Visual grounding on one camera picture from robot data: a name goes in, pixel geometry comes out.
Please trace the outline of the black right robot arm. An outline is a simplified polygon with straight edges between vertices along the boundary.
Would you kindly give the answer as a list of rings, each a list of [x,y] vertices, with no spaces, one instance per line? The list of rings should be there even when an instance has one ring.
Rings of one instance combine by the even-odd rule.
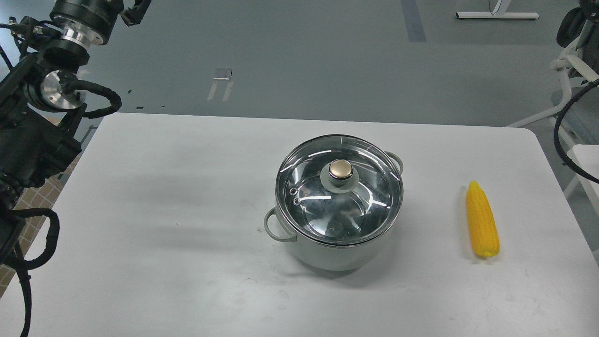
[[[556,123],[553,132],[553,141],[557,154],[560,156],[563,164],[568,166],[575,173],[588,179],[589,181],[599,183],[599,180],[580,168],[572,159],[567,156],[565,150],[560,143],[559,130],[562,120],[566,113],[571,109],[582,96],[591,89],[598,87],[598,73],[595,68],[598,65],[592,66],[592,61],[598,61],[598,2],[597,0],[580,0],[578,7],[569,11],[563,19],[558,30],[556,40],[562,47],[567,47],[570,43],[580,38],[579,42],[584,49],[583,58],[575,58],[577,64],[571,62],[576,72],[582,75],[588,85],[581,91],[572,96],[565,106],[556,114]]]

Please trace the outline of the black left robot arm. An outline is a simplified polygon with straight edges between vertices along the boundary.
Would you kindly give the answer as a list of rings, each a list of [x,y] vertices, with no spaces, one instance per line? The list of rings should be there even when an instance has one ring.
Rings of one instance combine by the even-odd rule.
[[[151,2],[137,0],[125,8],[121,0],[58,0],[47,21],[25,16],[2,23],[19,49],[13,65],[1,57],[8,74],[0,87],[1,264],[15,271],[24,299],[22,337],[27,337],[32,314],[29,271],[46,264],[57,248],[60,222],[50,208],[17,209],[25,189],[39,188],[66,171],[81,153],[74,135],[82,119],[106,117],[122,107],[122,99],[108,87],[79,79],[78,70],[89,60],[92,45],[105,45],[122,18],[139,25]],[[45,248],[26,260],[19,243],[26,220],[46,217]]]

